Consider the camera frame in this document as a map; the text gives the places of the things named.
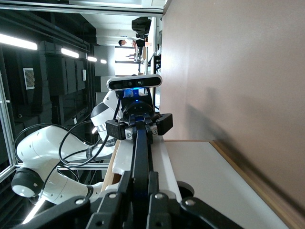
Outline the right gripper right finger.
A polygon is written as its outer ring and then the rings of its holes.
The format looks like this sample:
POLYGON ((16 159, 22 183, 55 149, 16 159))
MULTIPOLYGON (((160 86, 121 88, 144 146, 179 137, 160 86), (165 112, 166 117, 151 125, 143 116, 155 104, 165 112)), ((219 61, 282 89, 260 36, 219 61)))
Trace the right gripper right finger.
POLYGON ((195 197, 177 202, 159 189, 158 172, 149 173, 146 229, 244 229, 195 197))

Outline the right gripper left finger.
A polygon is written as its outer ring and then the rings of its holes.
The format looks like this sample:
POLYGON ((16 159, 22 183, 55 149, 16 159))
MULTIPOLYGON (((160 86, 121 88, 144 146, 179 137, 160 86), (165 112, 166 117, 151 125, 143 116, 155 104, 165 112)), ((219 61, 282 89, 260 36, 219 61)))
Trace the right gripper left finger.
POLYGON ((73 197, 13 229, 133 229, 130 184, 131 172, 126 171, 119 182, 121 191, 94 202, 73 197))

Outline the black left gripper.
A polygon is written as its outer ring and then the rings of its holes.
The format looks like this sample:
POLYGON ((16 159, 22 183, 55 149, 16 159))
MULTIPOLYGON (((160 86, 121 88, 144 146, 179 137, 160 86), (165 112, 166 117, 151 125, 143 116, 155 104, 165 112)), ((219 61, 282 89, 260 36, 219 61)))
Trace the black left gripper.
POLYGON ((160 114, 152 105, 136 100, 127 104, 120 120, 106 121, 107 134, 118 140, 132 140, 136 143, 138 130, 147 136, 147 143, 153 143, 155 135, 164 135, 173 127, 173 115, 160 114))

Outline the person in white shirt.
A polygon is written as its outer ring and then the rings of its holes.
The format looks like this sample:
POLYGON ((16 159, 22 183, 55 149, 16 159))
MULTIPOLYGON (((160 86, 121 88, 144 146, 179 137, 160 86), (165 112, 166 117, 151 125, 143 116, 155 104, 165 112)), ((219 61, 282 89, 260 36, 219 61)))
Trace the person in white shirt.
POLYGON ((118 41, 118 44, 119 44, 120 46, 129 45, 129 46, 135 48, 135 47, 136 47, 136 40, 135 40, 134 38, 132 38, 132 37, 127 37, 127 38, 125 38, 124 40, 119 40, 119 41, 118 41))

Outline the person in black clothes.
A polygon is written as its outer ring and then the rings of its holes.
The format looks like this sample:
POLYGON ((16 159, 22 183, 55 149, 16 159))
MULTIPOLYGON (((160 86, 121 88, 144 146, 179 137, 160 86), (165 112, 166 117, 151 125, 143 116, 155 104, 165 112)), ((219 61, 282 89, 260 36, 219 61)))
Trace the person in black clothes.
POLYGON ((147 36, 151 22, 148 17, 138 17, 132 20, 132 30, 136 33, 136 38, 145 38, 147 36))

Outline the brown table cover sheet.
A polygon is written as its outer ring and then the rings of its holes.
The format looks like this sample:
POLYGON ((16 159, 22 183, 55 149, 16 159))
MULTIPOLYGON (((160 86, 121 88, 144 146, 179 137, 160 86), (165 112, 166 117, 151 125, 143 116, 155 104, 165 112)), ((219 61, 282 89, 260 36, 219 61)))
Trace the brown table cover sheet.
POLYGON ((215 141, 305 229, 305 0, 168 0, 167 138, 215 141))

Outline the checkerboard calibration board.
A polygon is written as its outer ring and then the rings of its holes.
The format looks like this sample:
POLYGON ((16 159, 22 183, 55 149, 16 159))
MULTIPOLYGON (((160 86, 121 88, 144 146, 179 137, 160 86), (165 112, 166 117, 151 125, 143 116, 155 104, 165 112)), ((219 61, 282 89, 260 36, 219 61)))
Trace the checkerboard calibration board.
POLYGON ((23 68, 26 90, 35 88, 35 76, 33 68, 23 68))

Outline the aluminium cell frame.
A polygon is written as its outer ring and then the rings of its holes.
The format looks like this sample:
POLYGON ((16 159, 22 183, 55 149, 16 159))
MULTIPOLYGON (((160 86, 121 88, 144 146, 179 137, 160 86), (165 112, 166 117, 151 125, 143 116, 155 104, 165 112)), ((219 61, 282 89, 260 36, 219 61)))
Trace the aluminium cell frame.
POLYGON ((0 182, 17 159, 13 142, 23 127, 83 121, 93 108, 95 28, 85 15, 160 16, 160 10, 75 5, 68 0, 0 0, 0 33, 37 44, 37 50, 0 43, 0 182), (61 53, 74 51, 79 58, 61 53), (35 88, 26 90, 23 68, 33 68, 35 88), (82 80, 82 70, 87 79, 82 80))

